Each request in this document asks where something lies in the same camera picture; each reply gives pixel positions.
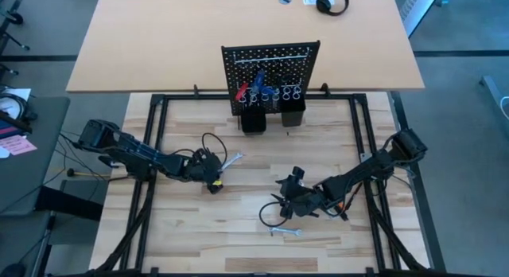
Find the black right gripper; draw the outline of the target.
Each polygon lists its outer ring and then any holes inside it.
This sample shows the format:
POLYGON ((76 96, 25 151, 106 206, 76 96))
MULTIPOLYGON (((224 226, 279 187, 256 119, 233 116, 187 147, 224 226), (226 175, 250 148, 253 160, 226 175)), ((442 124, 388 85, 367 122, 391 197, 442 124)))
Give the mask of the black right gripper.
POLYGON ((292 173, 277 183, 281 186, 279 193, 281 196, 271 194, 271 196, 281 206, 280 217, 288 220, 296 215, 298 217, 316 217, 320 215, 315 213, 321 206, 321 197, 319 193, 312 188, 305 187, 302 183, 305 171, 295 166, 292 173))

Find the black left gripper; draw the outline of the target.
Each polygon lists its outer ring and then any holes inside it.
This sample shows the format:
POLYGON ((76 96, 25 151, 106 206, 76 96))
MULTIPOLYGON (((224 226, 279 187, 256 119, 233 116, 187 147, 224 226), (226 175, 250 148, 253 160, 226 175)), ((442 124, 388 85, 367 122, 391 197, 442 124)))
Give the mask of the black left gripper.
POLYGON ((210 150, 198 149, 186 166, 188 181, 202 182, 211 194, 218 193, 223 188, 220 175, 225 171, 222 166, 226 161, 219 158, 210 150))

